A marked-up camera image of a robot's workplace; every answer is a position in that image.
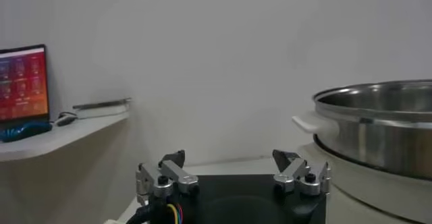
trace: pot handle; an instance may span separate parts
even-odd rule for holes
[[[336,138],[339,134],[337,121],[323,117],[315,111],[292,117],[292,121],[308,134],[318,134],[326,138]]]

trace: laptop screen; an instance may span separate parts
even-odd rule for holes
[[[49,116],[45,46],[0,51],[0,121]]]

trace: wire bundle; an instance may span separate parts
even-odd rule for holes
[[[167,206],[173,211],[174,214],[174,223],[175,224],[182,224],[183,223],[183,209],[180,204],[177,205],[177,208],[173,204],[167,204]]]

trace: colored wire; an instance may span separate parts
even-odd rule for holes
[[[167,204],[167,206],[168,206],[170,209],[172,209],[172,211],[173,211],[173,213],[174,213],[174,223],[175,223],[175,224],[179,224],[179,223],[178,223],[178,216],[177,216],[177,209],[176,209],[175,206],[172,205],[172,204]]]
[[[180,213],[180,224],[182,224],[183,223],[183,209],[182,209],[182,206],[179,203],[177,203],[175,205],[177,205],[178,212]]]

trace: white shelf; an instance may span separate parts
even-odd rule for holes
[[[50,132],[10,143],[0,143],[0,162],[28,159],[44,155],[71,144],[103,128],[127,119],[129,113],[79,119],[63,126],[53,127]]]

